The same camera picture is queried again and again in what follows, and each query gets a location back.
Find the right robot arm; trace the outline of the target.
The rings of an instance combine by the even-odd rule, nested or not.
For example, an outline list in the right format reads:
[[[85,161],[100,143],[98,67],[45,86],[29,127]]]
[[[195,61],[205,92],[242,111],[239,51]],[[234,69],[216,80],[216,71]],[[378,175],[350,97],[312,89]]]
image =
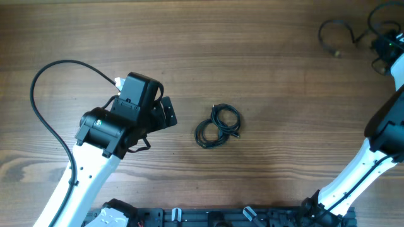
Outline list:
[[[352,203],[384,172],[403,162],[403,33],[394,30],[372,43],[388,66],[395,93],[365,127],[353,160],[327,186],[303,203],[298,226],[344,226]]]

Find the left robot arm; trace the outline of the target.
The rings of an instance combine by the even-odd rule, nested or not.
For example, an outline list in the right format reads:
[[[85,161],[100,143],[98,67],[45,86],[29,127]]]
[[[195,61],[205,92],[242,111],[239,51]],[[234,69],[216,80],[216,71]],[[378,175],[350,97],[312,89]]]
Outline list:
[[[81,226],[97,194],[131,147],[149,133],[176,125],[163,84],[138,73],[116,78],[112,107],[97,107],[80,120],[69,164],[36,226]]]

